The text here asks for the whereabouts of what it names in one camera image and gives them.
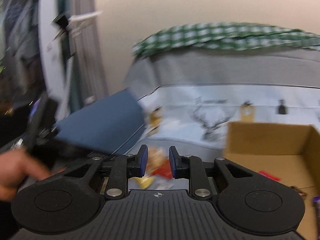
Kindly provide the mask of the person's left hand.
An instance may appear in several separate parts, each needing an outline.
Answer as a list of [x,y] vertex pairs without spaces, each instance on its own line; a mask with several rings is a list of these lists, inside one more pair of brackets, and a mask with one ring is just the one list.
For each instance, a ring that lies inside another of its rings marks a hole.
[[16,148],[1,153],[0,161],[1,201],[11,201],[25,177],[44,180],[52,174],[40,161],[26,152],[25,148]]

